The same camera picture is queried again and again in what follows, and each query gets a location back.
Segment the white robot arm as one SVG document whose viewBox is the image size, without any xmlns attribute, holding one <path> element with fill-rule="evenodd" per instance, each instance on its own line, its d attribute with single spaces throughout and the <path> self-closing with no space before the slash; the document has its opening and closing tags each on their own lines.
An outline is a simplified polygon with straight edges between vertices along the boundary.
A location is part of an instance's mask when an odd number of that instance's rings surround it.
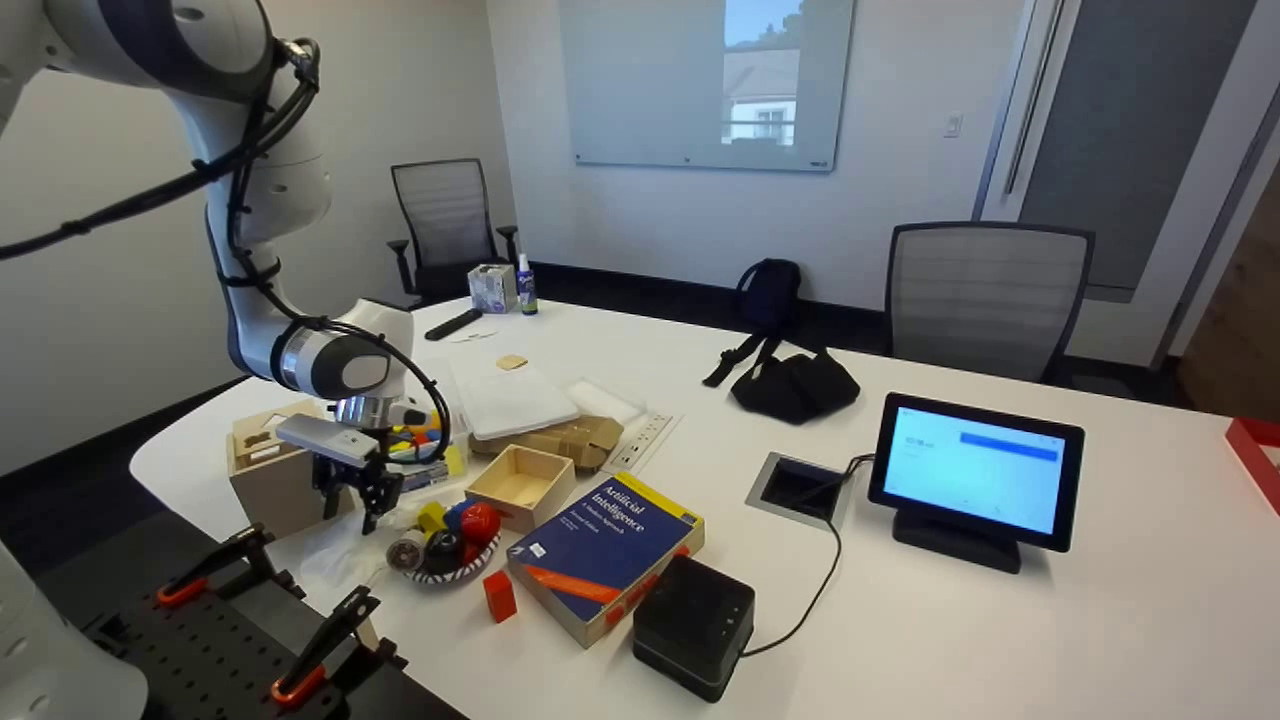
<svg viewBox="0 0 1280 720">
<path fill-rule="evenodd" d="M 411 372 L 410 348 L 355 311 L 306 314 L 275 289 L 271 238 L 330 207 L 306 123 L 322 96 L 322 43 L 280 40 L 259 0 L 0 0 L 5 109 L 22 102 L 40 69 L 163 92 L 189 133 L 193 169 L 11 238 L 5 257 L 45 250 L 200 190 L 234 363 L 335 404 L 333 420 L 288 420 L 286 435 L 325 458 L 325 512 L 352 486 L 364 528 L 375 528 L 405 490 L 382 432 Z"/>
</svg>

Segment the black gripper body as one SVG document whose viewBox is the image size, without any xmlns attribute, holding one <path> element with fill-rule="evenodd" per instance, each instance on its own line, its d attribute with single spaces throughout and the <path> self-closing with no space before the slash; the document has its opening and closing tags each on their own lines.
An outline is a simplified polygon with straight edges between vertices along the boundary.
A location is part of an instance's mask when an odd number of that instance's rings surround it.
<svg viewBox="0 0 1280 720">
<path fill-rule="evenodd" d="M 382 457 L 373 457 L 369 465 L 352 469 L 340 458 L 316 458 L 313 465 L 313 482 L 325 496 L 325 512 L 340 509 L 346 490 L 360 496 L 360 509 L 369 514 L 386 514 L 396 509 L 400 490 L 405 490 L 405 477 L 390 470 Z"/>
</svg>

